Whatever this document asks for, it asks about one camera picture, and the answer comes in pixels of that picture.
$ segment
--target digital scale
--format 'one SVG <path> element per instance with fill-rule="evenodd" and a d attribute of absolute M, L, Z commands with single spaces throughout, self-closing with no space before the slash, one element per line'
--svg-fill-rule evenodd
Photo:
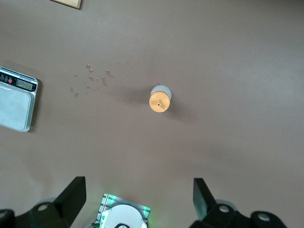
<path fill-rule="evenodd" d="M 27 132 L 37 88 L 35 78 L 0 67 L 0 125 Z"/>

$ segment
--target small cylindrical container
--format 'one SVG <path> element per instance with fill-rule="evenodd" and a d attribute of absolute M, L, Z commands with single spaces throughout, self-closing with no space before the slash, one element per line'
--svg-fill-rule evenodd
<path fill-rule="evenodd" d="M 162 113 L 170 106 L 171 90 L 165 85 L 157 85 L 150 93 L 149 104 L 153 111 Z"/>

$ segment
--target yellow lid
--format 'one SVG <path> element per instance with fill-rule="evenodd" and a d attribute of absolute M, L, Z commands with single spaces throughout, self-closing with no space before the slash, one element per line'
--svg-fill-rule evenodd
<path fill-rule="evenodd" d="M 170 106 L 170 98 L 164 92 L 155 92 L 149 100 L 150 107 L 157 113 L 166 111 Z"/>

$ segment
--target green light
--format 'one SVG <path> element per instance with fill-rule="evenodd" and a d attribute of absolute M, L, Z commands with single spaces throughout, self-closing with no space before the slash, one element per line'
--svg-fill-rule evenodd
<path fill-rule="evenodd" d="M 110 195 L 110 197 L 111 197 L 111 201 L 109 203 L 110 203 L 110 205 L 112 205 L 115 202 L 116 196 Z"/>
<path fill-rule="evenodd" d="M 147 211 L 147 207 L 144 207 L 144 208 L 143 208 L 143 213 L 144 213 L 144 214 L 148 214 L 148 213 L 149 213 L 149 212 Z"/>

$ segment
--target scale display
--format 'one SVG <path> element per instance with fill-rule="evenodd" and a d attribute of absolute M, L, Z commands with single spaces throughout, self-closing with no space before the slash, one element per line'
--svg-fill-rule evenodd
<path fill-rule="evenodd" d="M 27 83 L 27 82 L 21 81 L 19 79 L 17 80 L 16 85 L 20 86 L 22 88 L 28 89 L 28 90 L 32 90 L 32 88 L 33 88 L 33 85 L 31 83 Z"/>

